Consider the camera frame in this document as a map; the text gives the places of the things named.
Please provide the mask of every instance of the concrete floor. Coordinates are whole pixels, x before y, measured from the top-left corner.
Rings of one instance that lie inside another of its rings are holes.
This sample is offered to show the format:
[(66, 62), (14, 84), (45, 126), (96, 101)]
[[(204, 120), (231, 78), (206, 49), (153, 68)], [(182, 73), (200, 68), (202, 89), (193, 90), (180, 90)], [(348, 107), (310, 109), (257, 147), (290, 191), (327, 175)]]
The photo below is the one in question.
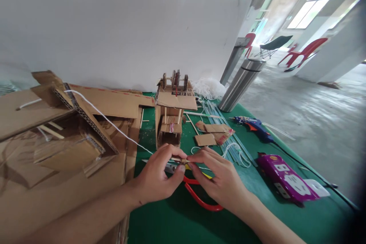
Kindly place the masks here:
[[(251, 56), (259, 52), (253, 48)], [(274, 131), (293, 151), (339, 190), (357, 203), (363, 189), (360, 167), (365, 163), (364, 123), (366, 65), (360, 64), (337, 82), (335, 90), (293, 77), (283, 61), (287, 54), (277, 51), (248, 88), (240, 103), (262, 122), (290, 134)], [(239, 61), (229, 83), (235, 76)]]

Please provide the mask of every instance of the fingernail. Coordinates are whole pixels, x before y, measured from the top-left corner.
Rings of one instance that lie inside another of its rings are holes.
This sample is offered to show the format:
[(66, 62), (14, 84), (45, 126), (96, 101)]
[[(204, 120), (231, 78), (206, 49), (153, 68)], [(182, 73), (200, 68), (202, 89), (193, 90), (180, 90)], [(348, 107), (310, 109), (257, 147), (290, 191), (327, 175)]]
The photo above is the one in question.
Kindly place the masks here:
[(180, 169), (182, 172), (185, 172), (185, 171), (186, 171), (186, 166), (185, 166), (185, 165), (179, 165), (179, 169)]

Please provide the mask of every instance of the hand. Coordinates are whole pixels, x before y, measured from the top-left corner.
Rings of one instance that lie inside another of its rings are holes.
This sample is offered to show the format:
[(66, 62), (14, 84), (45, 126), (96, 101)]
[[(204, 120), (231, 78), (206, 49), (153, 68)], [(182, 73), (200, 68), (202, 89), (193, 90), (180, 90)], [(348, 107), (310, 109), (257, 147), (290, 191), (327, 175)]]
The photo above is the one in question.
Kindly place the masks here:
[[(244, 186), (230, 161), (208, 147), (202, 148), (194, 155), (189, 155), (187, 159), (191, 161), (188, 165), (192, 169), (194, 177), (207, 194), (222, 207), (237, 214), (235, 211), (240, 208), (238, 202), (242, 202), (242, 205), (249, 205), (247, 202), (250, 202), (254, 195)], [(208, 179), (193, 162), (204, 163), (212, 170), (215, 177)]]
[(132, 187), (140, 205), (168, 198), (183, 181), (185, 165), (179, 165), (169, 179), (165, 174), (165, 166), (172, 156), (187, 158), (181, 149), (164, 144), (150, 156), (139, 176), (127, 183)]

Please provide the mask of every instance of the black camping chair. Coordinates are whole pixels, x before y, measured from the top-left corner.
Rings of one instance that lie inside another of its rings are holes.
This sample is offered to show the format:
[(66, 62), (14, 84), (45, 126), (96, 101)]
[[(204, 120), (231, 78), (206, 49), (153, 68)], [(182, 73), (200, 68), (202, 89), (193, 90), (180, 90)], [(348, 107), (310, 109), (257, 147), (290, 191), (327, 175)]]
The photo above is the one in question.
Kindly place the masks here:
[(258, 53), (256, 56), (260, 55), (262, 58), (270, 57), (284, 44), (286, 44), (288, 41), (290, 41), (291, 36), (279, 36), (272, 42), (269, 42), (265, 45), (260, 45), (260, 53)]

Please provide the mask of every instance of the black cable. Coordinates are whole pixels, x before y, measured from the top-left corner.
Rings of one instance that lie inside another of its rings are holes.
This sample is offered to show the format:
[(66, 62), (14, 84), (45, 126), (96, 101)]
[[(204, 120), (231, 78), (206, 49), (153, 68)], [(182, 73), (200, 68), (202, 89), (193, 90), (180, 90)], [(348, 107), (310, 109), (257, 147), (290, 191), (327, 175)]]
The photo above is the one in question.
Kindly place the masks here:
[(300, 165), (304, 166), (305, 168), (307, 168), (309, 171), (311, 171), (313, 174), (315, 174), (321, 181), (323, 181), (328, 188), (330, 188), (332, 191), (334, 191), (340, 198), (342, 198), (342, 200), (344, 202), (347, 203), (348, 206), (350, 206), (350, 208), (357, 213), (359, 210), (357, 208), (355, 208), (352, 203), (350, 203), (348, 201), (347, 198), (345, 198), (339, 191), (337, 191), (332, 184), (330, 184), (327, 180), (325, 180), (322, 176), (320, 176), (319, 174), (317, 174), (316, 172), (314, 172), (310, 167), (304, 165), (301, 161), (297, 160), (295, 157), (293, 157), (291, 154), (289, 154), (287, 151), (285, 151), (279, 144), (277, 144), (276, 142), (273, 141), (273, 144), (276, 145), (280, 150), (282, 150), (287, 156), (291, 157), (293, 160), (295, 160), (297, 163), (299, 163)]

